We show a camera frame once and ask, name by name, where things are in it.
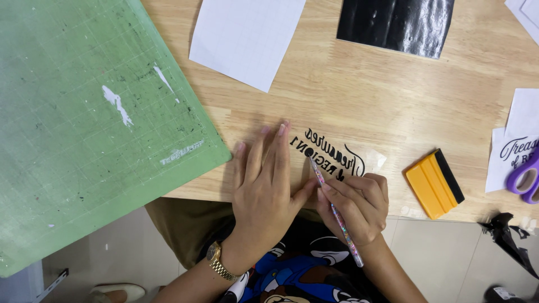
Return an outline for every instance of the black vinyl sheet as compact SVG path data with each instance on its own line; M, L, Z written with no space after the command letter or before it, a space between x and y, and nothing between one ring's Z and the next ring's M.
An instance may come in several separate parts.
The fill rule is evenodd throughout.
M454 0L343 0L337 39L440 58Z

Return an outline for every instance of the woman's right hand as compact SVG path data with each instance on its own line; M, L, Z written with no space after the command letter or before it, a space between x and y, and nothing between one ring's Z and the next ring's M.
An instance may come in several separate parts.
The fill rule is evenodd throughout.
M365 174L347 177L343 182L331 179L318 188L316 210L333 234L346 243L331 210L332 203L346 222L354 244L368 245L385 228L389 209L388 182L383 176Z

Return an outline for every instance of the white paint stain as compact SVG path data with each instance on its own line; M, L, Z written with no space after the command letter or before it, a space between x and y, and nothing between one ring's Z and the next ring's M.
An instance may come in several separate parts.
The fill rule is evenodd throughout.
M116 95L115 93L113 93L108 87L106 87L105 85L103 85L101 87L103 89L103 92L105 93L103 95L103 97L105 97L105 99L107 99L110 104L112 105L115 105L116 104L116 109L120 112L120 114L122 115L122 119L123 119L123 124L125 124L127 127L131 127L129 125L129 123L131 125L134 125L133 122L131 121L131 118L127 115L127 112L125 109L123 109L122 107L122 99L120 98L120 96Z
M168 86L168 88L170 89L170 91L174 94L174 91L172 90L172 87L170 87L170 84L168 84L168 81L167 79L165 78L165 76L163 75L163 73L161 72L161 70L159 69L159 67L154 66L154 69L155 71L159 74L159 78L161 78L161 80L163 80L163 82L165 82L165 84Z

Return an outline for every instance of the grid paper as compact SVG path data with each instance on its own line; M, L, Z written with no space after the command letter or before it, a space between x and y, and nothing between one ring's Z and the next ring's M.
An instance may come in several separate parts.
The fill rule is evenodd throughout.
M204 0L189 59L268 92L304 5L305 0Z
M139 0L0 11L0 276L230 159Z

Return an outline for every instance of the purple scissors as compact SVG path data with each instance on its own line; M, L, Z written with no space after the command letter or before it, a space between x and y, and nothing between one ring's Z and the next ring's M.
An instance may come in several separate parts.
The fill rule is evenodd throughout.
M507 178L507 189L521 195L524 202L539 203L539 150L528 162L521 165Z

